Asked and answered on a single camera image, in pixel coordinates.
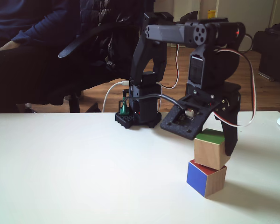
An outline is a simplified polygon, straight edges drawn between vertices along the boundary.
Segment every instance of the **person's hand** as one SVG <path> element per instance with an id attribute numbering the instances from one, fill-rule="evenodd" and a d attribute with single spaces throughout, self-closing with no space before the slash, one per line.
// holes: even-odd
<path id="1" fill-rule="evenodd" d="M 9 50 L 9 49 L 18 48 L 19 46 L 20 46 L 19 43 L 10 41 L 10 42 L 8 42 L 7 44 L 5 44 L 3 47 L 1 47 L 1 48 L 0 48 L 0 51 L 1 51 L 1 50 Z"/>

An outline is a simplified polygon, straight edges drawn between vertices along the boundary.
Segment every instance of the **dark sweater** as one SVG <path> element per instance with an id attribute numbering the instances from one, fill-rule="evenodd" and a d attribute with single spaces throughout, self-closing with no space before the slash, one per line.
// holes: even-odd
<path id="1" fill-rule="evenodd" d="M 0 38 L 23 45 L 66 45 L 79 24 L 79 0 L 0 0 Z"/>

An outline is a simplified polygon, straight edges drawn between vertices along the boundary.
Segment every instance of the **stacked blocks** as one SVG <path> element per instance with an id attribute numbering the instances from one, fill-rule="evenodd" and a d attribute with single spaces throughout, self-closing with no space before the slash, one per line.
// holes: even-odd
<path id="1" fill-rule="evenodd" d="M 194 140 L 195 159 L 189 162 L 187 183 L 204 197 L 223 189 L 230 156 L 223 132 L 205 129 Z"/>
<path id="2" fill-rule="evenodd" d="M 215 170 L 194 162 L 189 162 L 187 183 L 203 197 L 223 189 L 227 167 Z"/>

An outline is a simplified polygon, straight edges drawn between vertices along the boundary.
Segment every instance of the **red block face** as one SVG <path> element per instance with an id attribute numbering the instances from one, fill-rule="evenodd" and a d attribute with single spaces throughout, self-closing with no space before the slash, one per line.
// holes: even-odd
<path id="1" fill-rule="evenodd" d="M 194 166 L 196 166 L 198 169 L 200 169 L 202 172 L 204 172 L 207 176 L 217 172 L 216 169 L 212 169 L 212 168 L 195 163 L 195 160 L 191 160 L 190 163 L 192 163 Z"/>

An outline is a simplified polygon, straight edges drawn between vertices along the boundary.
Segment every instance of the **black jacket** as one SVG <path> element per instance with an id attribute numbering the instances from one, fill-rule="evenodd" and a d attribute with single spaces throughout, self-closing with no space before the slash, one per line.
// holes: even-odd
<path id="1" fill-rule="evenodd" d="M 125 22 L 141 27 L 145 0 L 80 0 L 81 28 L 79 35 L 93 27 L 110 22 Z M 121 78 L 129 78 L 133 53 L 139 40 L 136 29 L 119 29 L 101 33 L 95 40 L 83 44 L 80 53 L 93 61 L 107 61 Z"/>

